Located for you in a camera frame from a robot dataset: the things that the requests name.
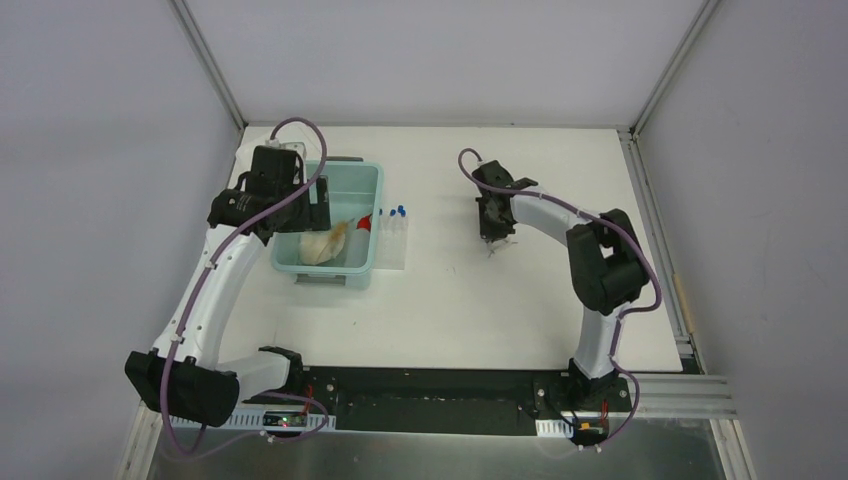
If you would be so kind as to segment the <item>beige sponge block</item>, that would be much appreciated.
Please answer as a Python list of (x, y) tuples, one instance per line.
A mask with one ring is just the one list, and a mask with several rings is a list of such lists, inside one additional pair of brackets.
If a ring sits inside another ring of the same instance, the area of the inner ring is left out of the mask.
[(327, 234), (323, 232), (305, 232), (299, 239), (299, 259), (303, 265), (316, 266), (334, 260), (342, 249), (327, 247)]

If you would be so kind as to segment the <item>teal storage bin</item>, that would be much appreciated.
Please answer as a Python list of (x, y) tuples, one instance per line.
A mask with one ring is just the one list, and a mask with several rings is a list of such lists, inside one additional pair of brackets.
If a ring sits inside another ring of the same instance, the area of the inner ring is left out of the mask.
[(374, 162), (327, 160), (310, 189), (320, 224), (274, 236), (270, 262), (299, 283), (364, 290), (376, 263), (383, 168)]

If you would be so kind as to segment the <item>red cap wash bottle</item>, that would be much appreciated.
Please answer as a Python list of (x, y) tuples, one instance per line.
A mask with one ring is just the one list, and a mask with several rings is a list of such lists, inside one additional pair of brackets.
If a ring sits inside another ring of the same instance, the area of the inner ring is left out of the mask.
[(360, 268), (367, 262), (370, 250), (371, 229), (371, 214), (351, 222), (350, 228), (346, 233), (344, 261), (346, 268)]

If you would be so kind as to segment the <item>tan test tube brush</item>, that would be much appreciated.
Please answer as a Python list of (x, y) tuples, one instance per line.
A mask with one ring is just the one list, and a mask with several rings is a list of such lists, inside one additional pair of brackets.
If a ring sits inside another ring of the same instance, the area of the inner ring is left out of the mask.
[(327, 247), (331, 249), (343, 248), (348, 231), (355, 225), (356, 222), (353, 219), (340, 221), (334, 225), (327, 234)]

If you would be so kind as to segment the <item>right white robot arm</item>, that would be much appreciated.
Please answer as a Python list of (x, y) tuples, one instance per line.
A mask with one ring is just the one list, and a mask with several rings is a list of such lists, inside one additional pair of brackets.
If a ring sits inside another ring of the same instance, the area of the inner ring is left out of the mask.
[(505, 242), (515, 226), (530, 226), (564, 245), (572, 288), (583, 305), (578, 347), (567, 384), (569, 400), (583, 410), (607, 397), (603, 377), (611, 360), (618, 316), (650, 281), (640, 259), (632, 223), (620, 209), (595, 214), (555, 199), (529, 179), (514, 179), (497, 161), (481, 163), (466, 176), (478, 187), (479, 235), (489, 246)]

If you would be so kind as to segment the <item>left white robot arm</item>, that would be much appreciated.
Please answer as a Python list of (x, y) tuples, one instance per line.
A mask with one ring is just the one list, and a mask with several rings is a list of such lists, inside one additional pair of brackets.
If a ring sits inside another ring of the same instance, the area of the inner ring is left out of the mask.
[(303, 396), (299, 353), (265, 346), (226, 362), (219, 353), (246, 277), (272, 237), (329, 226), (324, 165), (293, 150), (259, 146), (236, 186), (213, 199), (190, 286), (150, 350), (131, 352), (125, 363), (150, 410), (220, 427), (239, 403), (256, 396), (269, 392), (286, 405)]

